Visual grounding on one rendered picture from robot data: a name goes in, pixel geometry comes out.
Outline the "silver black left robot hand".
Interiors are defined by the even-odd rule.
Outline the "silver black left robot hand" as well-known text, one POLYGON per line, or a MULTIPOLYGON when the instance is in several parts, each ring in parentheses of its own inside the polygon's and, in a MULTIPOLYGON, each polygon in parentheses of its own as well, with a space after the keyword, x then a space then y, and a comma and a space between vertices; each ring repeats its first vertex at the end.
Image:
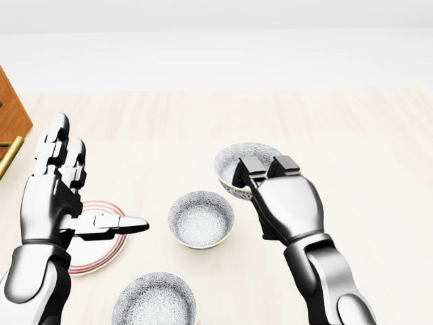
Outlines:
POLYGON ((81 139, 70 144, 69 130, 68 117, 60 112, 37 144, 35 168, 21 204, 22 242, 68 248, 75 236, 85 241, 111 240, 117 234, 148 230, 149 223, 139 217, 83 212, 78 192, 87 176, 86 147, 81 139))

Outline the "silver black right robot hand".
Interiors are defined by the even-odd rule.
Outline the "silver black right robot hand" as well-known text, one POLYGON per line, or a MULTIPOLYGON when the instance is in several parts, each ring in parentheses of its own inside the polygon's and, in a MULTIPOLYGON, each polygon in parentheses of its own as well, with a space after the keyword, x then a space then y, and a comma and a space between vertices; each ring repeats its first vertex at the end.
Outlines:
POLYGON ((290 156, 274 156, 269 168, 256 156, 240 158, 233 185, 250 187, 265 240, 278 240, 287 246, 324 232, 319 194, 290 156))

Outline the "grey patterned bowl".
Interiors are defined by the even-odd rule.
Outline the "grey patterned bowl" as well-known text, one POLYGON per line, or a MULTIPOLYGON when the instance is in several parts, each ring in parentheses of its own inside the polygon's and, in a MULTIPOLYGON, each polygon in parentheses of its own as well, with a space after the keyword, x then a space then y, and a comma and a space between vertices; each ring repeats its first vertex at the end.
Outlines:
POLYGON ((181 277, 151 272, 134 279, 120 293, 112 325, 197 325, 196 299, 181 277))
POLYGON ((240 158, 245 156, 257 156, 259 161, 269 168, 273 157, 280 156, 281 152, 274 147, 256 142, 242 142, 232 144, 223 148, 215 157, 214 170, 217 177, 228 193, 236 198, 250 200, 252 198, 251 190, 248 186, 244 188, 235 187, 232 184, 235 169, 240 158))
POLYGON ((222 196, 209 191, 190 192, 168 212, 168 228, 182 245, 209 249, 222 243, 234 226, 234 211, 222 196))

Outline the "white plate with red rings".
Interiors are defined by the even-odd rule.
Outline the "white plate with red rings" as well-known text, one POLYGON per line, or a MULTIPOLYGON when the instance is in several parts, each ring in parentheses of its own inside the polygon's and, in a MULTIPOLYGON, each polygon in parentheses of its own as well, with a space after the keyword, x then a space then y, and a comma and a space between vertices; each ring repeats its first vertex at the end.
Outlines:
MULTIPOLYGON (((87 200, 83 202, 84 213, 103 213, 104 215, 124 215, 124 211, 105 200, 87 200)), ((124 248, 127 235, 116 234, 111 240, 84 241, 74 237, 68 247, 71 264, 68 273, 81 276, 94 272, 109 264, 124 248)))

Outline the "wooden cabinet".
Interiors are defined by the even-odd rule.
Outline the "wooden cabinet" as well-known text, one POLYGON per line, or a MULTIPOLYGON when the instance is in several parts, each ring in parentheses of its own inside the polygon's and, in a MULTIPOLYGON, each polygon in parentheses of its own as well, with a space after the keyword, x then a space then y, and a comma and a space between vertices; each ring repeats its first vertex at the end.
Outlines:
POLYGON ((33 123, 20 98, 0 66, 0 142, 25 138, 33 123))

